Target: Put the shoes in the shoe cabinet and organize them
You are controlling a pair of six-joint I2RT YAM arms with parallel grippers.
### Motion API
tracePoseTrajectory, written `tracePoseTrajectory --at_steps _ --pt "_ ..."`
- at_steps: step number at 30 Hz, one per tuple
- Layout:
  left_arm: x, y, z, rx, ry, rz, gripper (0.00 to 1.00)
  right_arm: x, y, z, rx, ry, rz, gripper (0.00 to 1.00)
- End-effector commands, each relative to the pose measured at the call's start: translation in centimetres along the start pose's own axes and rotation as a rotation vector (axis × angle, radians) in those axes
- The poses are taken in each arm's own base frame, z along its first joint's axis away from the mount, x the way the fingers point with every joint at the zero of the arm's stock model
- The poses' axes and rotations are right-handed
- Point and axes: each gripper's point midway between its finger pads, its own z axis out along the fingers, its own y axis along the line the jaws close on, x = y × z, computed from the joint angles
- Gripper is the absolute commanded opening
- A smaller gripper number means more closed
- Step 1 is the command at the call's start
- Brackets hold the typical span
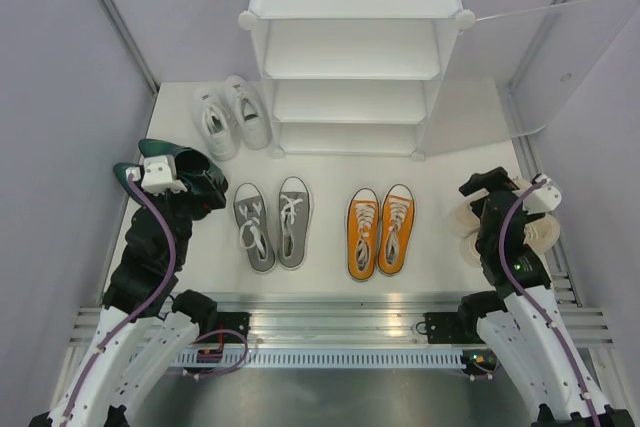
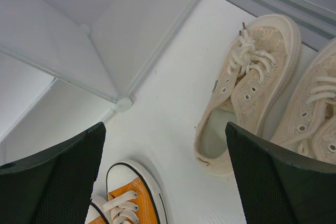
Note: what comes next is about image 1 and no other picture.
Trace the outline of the beige lace sneaker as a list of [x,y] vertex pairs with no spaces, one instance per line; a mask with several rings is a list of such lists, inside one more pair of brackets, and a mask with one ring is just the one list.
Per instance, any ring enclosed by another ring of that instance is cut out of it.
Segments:
[[[481,197],[486,198],[494,190],[519,192],[524,191],[530,186],[531,183],[528,180],[510,177],[503,167],[497,167],[485,173],[472,174],[469,180],[459,187],[458,191],[464,197],[462,201],[464,202]],[[480,254],[477,252],[475,246],[478,231],[467,238],[461,238],[459,244],[462,258],[471,267],[476,268],[481,267]],[[549,213],[530,215],[524,228],[524,234],[525,243],[529,245],[536,254],[543,255],[559,240],[560,225],[555,217]]]
[[481,225],[482,209],[485,198],[466,200],[454,208],[448,223],[451,231],[460,238],[467,238],[477,232]]

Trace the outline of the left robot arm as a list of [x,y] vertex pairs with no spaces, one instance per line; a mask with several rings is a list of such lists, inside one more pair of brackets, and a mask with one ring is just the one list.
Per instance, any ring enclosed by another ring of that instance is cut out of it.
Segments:
[[226,205],[228,182],[205,154],[143,139],[139,164],[113,172],[139,209],[103,297],[78,371],[59,403],[33,426],[128,426],[178,355],[198,342],[245,335],[224,328],[216,302],[193,290],[172,293],[194,222]]

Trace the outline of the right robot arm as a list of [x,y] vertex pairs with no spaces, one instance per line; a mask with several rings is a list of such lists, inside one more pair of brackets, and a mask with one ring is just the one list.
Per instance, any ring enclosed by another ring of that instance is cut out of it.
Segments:
[[555,210],[562,193],[544,174],[518,184],[502,167],[459,189],[479,222],[475,250],[491,290],[462,298],[459,335],[496,355],[534,426],[631,426],[580,358],[559,312],[550,275],[525,229]]

